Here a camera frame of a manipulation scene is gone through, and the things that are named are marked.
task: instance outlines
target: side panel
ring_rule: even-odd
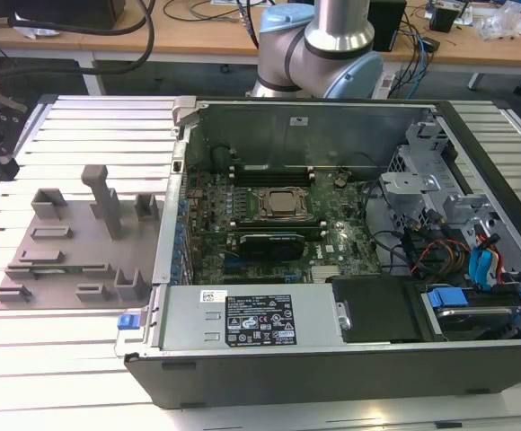
[[[521,382],[521,347],[125,361],[164,409],[492,393]]]

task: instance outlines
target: motherboard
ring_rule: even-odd
[[[361,220],[367,183],[338,170],[262,182],[188,173],[193,284],[323,283],[380,272]]]

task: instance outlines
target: regulatory label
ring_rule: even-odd
[[[296,344],[290,295],[227,296],[225,310],[229,347]]]
[[[200,301],[202,303],[223,303],[226,298],[225,290],[201,290]]]

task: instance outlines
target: wooden desk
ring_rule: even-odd
[[[475,28],[453,27],[450,33],[428,30],[428,21],[413,14],[414,7],[426,0],[409,0],[407,13],[424,36],[440,41],[430,70],[469,72],[481,74],[521,75],[521,37],[514,40],[481,40]],[[150,61],[256,64],[257,51],[240,23],[230,22],[179,22],[163,14],[166,0],[157,0],[153,11],[156,36],[155,49]],[[177,0],[168,12],[191,18],[186,3],[197,0]],[[202,5],[202,13],[215,14],[229,10],[228,6]],[[259,28],[263,7],[252,8],[253,19]],[[132,0],[118,24],[119,28],[137,22],[142,16]],[[28,40],[13,30],[0,30],[0,48],[12,57],[72,58],[80,66],[93,66],[95,60],[126,60],[138,58],[146,46],[147,30],[118,36],[84,36],[61,34],[55,38]],[[411,47],[400,36],[392,52],[383,53],[385,72],[396,73],[410,61]],[[86,76],[90,94],[103,94],[102,80]]]

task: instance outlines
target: gray plastic block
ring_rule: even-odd
[[[31,292],[23,285],[0,286],[1,303],[28,303]]]
[[[19,257],[19,261],[23,263],[59,263],[63,261],[63,253],[59,250],[24,250]]]
[[[138,269],[135,269],[132,279],[127,279],[125,273],[119,268],[115,276],[115,289],[119,297],[125,301],[143,298],[149,292],[148,285]]]
[[[113,240],[120,236],[121,224],[119,220],[119,200],[111,195],[107,187],[107,166],[104,164],[87,164],[81,174],[81,181],[91,188],[95,196],[97,207],[93,210],[95,215],[101,215],[107,226],[109,235]]]
[[[71,229],[68,226],[36,227],[31,232],[33,240],[62,240],[71,238]]]
[[[59,189],[39,189],[33,197],[31,206],[38,218],[59,220],[58,208],[65,207],[66,201]]]
[[[146,217],[158,220],[159,207],[156,205],[155,195],[137,195],[135,198],[135,211],[137,212],[137,218],[139,220],[142,220]]]
[[[30,268],[27,268],[26,265],[16,266],[9,265],[5,269],[5,274],[11,278],[12,280],[36,280],[37,275],[31,272]]]
[[[110,264],[98,265],[96,268],[83,268],[83,274],[85,277],[92,280],[99,278],[114,278],[115,270]]]
[[[155,199],[137,200],[146,201],[150,208]],[[162,213],[163,202],[155,202]],[[146,305],[150,285],[144,280],[153,277],[160,216],[144,216],[139,220],[138,205],[134,201],[121,202],[120,237],[113,240],[104,219],[95,218],[91,204],[91,201],[67,201],[64,206],[55,207],[59,218],[33,218],[1,283],[2,287],[23,284],[32,293],[31,300],[0,302],[0,310],[115,309]],[[71,235],[40,238],[39,233],[56,229],[60,233],[68,229]],[[52,261],[61,256],[61,261]],[[115,287],[116,268],[123,272],[122,288],[119,283]],[[130,283],[124,281],[127,277],[132,277]],[[76,294],[78,286],[91,284],[103,285],[108,299],[82,300]]]
[[[84,303],[89,301],[108,301],[110,293],[103,284],[77,285],[77,297]]]

